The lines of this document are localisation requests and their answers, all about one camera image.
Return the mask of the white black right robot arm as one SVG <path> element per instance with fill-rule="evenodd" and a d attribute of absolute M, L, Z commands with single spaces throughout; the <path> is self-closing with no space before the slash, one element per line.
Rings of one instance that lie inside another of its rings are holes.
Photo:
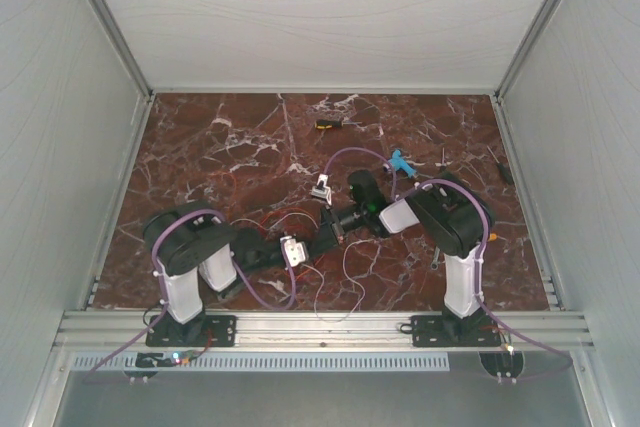
<path fill-rule="evenodd" d="M 337 248 L 347 233 L 360 228 L 386 238 L 421 225 L 445 259 L 443 335 L 453 344 L 468 342 L 482 316 L 482 263 L 494 225 L 490 207 L 448 171 L 417 184 L 395 201 L 382 194 L 367 170 L 352 173 L 348 182 L 353 205 L 322 209 L 317 235 L 307 244 L 309 257 Z"/>

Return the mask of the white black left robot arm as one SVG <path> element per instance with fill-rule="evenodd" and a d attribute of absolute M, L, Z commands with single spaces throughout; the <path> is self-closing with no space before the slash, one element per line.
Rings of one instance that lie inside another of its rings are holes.
<path fill-rule="evenodd" d="M 203 200 L 153 214 L 143 239 L 168 302 L 170 333 L 184 345 L 199 342 L 206 330 L 200 280 L 226 296 L 243 275 L 285 265 L 279 241 L 264 239 L 256 228 L 232 226 Z"/>

